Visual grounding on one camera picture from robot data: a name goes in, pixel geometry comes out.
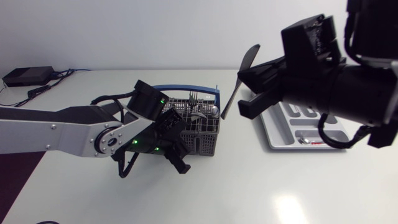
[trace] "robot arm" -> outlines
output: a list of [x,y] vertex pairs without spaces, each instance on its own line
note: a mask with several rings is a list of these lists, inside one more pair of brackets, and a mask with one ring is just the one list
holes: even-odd
[[[332,17],[314,16],[282,31],[285,56],[239,71],[256,96],[238,103],[255,118],[284,101],[323,113],[318,130],[332,147],[347,148],[371,134],[369,145],[392,144],[398,131],[398,18],[394,0],[349,0],[345,49],[359,65],[346,64]],[[351,142],[325,135],[328,114],[365,124]]]
[[[128,105],[117,100],[128,96]],[[180,173],[189,170],[182,161],[189,150],[180,138],[186,122],[173,109],[160,114],[168,96],[139,80],[133,92],[101,96],[92,104],[103,100],[115,102],[56,112],[0,108],[0,153],[59,150],[81,157],[112,156],[120,169],[124,153],[132,151],[164,155]],[[113,116],[118,112],[121,121]]]

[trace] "white table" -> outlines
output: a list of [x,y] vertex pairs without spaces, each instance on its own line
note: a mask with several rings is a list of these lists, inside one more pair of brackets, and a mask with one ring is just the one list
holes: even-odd
[[[234,70],[78,72],[25,108],[88,105],[141,79],[218,84],[223,109],[235,78]],[[10,88],[0,101],[23,100],[31,88]],[[398,223],[397,141],[383,149],[364,139],[347,151],[273,151],[261,120],[239,115],[236,102],[248,97],[243,86],[221,122],[215,156],[187,156],[192,168],[184,175],[163,156],[141,154],[121,179],[110,157],[46,153],[4,223]],[[343,124],[351,136],[358,128]]]

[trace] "black cable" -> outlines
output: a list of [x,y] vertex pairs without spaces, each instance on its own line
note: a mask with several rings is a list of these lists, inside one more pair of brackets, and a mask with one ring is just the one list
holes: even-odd
[[3,89],[7,88],[6,83],[5,83],[4,81],[2,82],[2,85],[3,85],[4,87],[0,90],[0,93],[3,91]]
[[67,77],[69,77],[70,75],[72,75],[73,73],[75,73],[75,71],[90,71],[90,70],[89,70],[89,69],[71,69],[71,68],[70,68],[70,69],[68,69],[68,70],[61,71],[61,72],[54,72],[53,74],[56,74],[56,75],[60,75],[60,74],[63,74],[63,73],[65,73],[65,72],[66,72],[66,74],[65,74],[65,75],[62,75],[61,77],[59,77],[59,80],[58,80],[57,82],[55,82],[54,84],[50,85],[47,89],[45,89],[45,90],[43,90],[43,91],[41,91],[41,92],[37,92],[37,93],[35,93],[34,95],[28,97],[28,98],[25,99],[25,100],[22,100],[22,101],[20,101],[20,102],[18,102],[18,103],[13,103],[13,104],[10,104],[10,105],[4,105],[4,104],[1,104],[1,103],[0,103],[0,105],[1,105],[1,106],[14,106],[14,107],[23,106],[23,105],[25,105],[27,102],[29,102],[30,100],[33,100],[36,96],[39,96],[40,94],[43,94],[43,93],[45,93],[46,91],[50,90],[51,88],[57,86],[57,85],[58,85],[60,82],[62,82],[65,78],[67,78]]
[[132,92],[125,93],[125,94],[119,94],[119,95],[99,96],[91,102],[91,105],[96,105],[97,103],[105,101],[105,100],[118,100],[118,99],[122,99],[122,98],[132,97],[135,94],[136,94],[136,91],[132,91]]
[[44,222],[39,222],[37,224],[59,224],[59,223],[57,223],[55,221],[44,221]]
[[125,161],[125,155],[124,154],[125,154],[125,152],[123,152],[123,154],[121,155],[121,159],[118,161],[119,176],[121,178],[125,178],[125,177],[127,177],[127,175],[129,175],[129,173],[131,171],[131,168],[132,168],[132,165],[134,165],[134,163],[135,163],[135,161],[136,161],[136,159],[137,159],[137,157],[139,155],[139,152],[135,152],[134,153],[134,155],[132,156],[132,158],[131,158],[131,160],[129,162],[129,165],[127,165],[126,168],[124,168],[124,161]]
[[351,37],[353,36],[354,29],[355,29],[355,23],[356,23],[356,14],[355,13],[349,13],[346,21],[346,27],[344,31],[344,48],[348,54],[349,57],[351,57],[356,63],[363,65],[363,66],[369,66],[364,60],[359,58],[352,50],[351,48]]
[[373,130],[372,127],[367,125],[362,125],[354,135],[354,138],[348,142],[341,142],[331,139],[329,136],[326,135],[323,128],[325,127],[325,121],[328,119],[327,114],[322,114],[321,118],[319,119],[318,123],[318,132],[322,140],[331,147],[336,149],[349,149],[353,147],[358,141],[362,138],[365,138],[368,134],[370,134]]
[[120,110],[120,122],[122,122],[124,124],[124,111],[123,111],[123,106],[122,104],[119,102],[119,100],[114,99],[113,100],[119,107]]

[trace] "power adapter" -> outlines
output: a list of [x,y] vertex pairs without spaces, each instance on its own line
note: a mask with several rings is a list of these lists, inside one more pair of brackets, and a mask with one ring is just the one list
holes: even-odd
[[9,87],[12,86],[31,86],[46,85],[54,69],[51,66],[16,68],[8,73],[2,80]]

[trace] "metal wire basket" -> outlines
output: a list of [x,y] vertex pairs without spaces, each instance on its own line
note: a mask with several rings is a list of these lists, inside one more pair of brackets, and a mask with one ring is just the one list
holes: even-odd
[[[170,98],[163,108],[167,111],[175,109],[179,115],[187,122],[184,131],[181,132],[181,138],[192,150],[190,154],[201,156],[214,156],[217,142],[218,131],[220,130],[220,118],[211,116],[211,109],[214,106],[220,108],[220,91],[217,89],[206,88],[202,86],[188,85],[162,85],[154,86],[158,90],[188,90],[210,93],[216,95],[215,100],[198,99],[195,106],[189,105],[188,99]],[[206,116],[192,121],[192,113],[199,112]]]

